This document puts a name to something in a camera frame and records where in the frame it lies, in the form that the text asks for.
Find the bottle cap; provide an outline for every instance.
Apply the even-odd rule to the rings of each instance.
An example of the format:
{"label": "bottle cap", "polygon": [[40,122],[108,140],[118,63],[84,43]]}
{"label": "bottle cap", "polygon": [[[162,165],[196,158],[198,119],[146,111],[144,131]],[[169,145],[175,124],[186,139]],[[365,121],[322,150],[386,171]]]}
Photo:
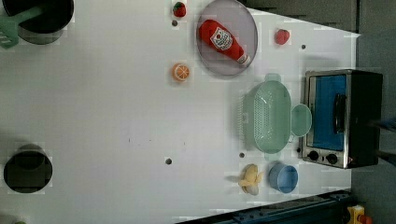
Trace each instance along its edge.
{"label": "bottle cap", "polygon": [[250,61],[251,61],[250,56],[247,56],[247,59],[246,59],[243,63],[241,63],[241,64],[244,65],[244,66],[248,66],[248,64],[250,63]]}

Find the orange slice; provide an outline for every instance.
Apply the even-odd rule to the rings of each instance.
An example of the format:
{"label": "orange slice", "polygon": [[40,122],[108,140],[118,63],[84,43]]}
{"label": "orange slice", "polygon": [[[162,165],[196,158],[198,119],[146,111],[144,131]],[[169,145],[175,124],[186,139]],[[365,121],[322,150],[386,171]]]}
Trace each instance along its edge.
{"label": "orange slice", "polygon": [[172,77],[177,81],[185,81],[190,75],[190,69],[182,63],[176,63],[172,67]]}

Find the red fruit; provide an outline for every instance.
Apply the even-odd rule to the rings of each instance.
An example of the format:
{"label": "red fruit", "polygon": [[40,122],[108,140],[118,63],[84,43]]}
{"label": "red fruit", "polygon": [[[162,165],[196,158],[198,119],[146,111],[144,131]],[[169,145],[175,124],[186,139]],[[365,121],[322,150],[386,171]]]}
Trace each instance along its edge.
{"label": "red fruit", "polygon": [[284,45],[284,44],[286,44],[286,42],[288,42],[289,38],[290,38],[289,31],[287,31],[287,30],[279,30],[279,31],[276,32],[275,42],[278,45]]}
{"label": "red fruit", "polygon": [[187,13],[186,5],[181,2],[177,2],[173,8],[174,15],[176,17],[184,17]]}

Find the ketchup label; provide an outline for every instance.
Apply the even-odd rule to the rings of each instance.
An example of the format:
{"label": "ketchup label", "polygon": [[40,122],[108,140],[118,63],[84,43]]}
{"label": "ketchup label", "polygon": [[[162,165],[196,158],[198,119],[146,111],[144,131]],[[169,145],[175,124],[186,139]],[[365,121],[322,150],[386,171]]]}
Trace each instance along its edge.
{"label": "ketchup label", "polygon": [[221,50],[229,49],[233,44],[233,38],[231,37],[231,34],[219,27],[210,37],[210,40],[217,49]]}

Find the oven door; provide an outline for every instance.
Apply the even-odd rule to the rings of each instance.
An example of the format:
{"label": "oven door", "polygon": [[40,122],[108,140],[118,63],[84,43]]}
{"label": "oven door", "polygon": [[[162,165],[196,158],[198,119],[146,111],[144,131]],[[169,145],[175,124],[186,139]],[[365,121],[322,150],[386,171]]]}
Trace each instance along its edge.
{"label": "oven door", "polygon": [[313,113],[312,128],[306,136],[308,147],[344,150],[347,76],[309,78],[308,105]]}

